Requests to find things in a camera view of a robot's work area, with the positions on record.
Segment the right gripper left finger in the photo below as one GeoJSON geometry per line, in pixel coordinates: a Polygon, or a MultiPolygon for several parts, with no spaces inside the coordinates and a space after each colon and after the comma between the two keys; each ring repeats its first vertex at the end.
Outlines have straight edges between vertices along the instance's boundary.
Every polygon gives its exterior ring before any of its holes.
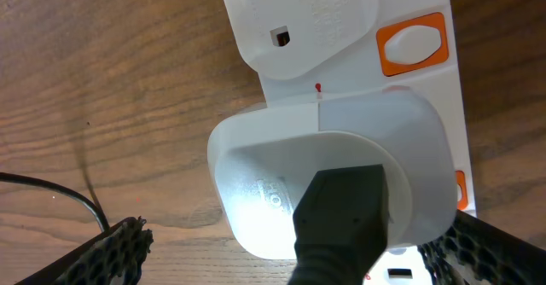
{"type": "Polygon", "coordinates": [[[125,218],[17,285],[137,285],[154,242],[144,218],[125,218]]]}

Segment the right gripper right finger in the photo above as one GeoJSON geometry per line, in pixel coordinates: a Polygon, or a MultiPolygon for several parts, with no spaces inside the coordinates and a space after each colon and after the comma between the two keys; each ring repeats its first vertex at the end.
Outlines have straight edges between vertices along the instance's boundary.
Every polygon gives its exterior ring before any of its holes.
{"type": "Polygon", "coordinates": [[[545,251],[463,211],[417,250],[435,285],[545,284],[545,251]]]}

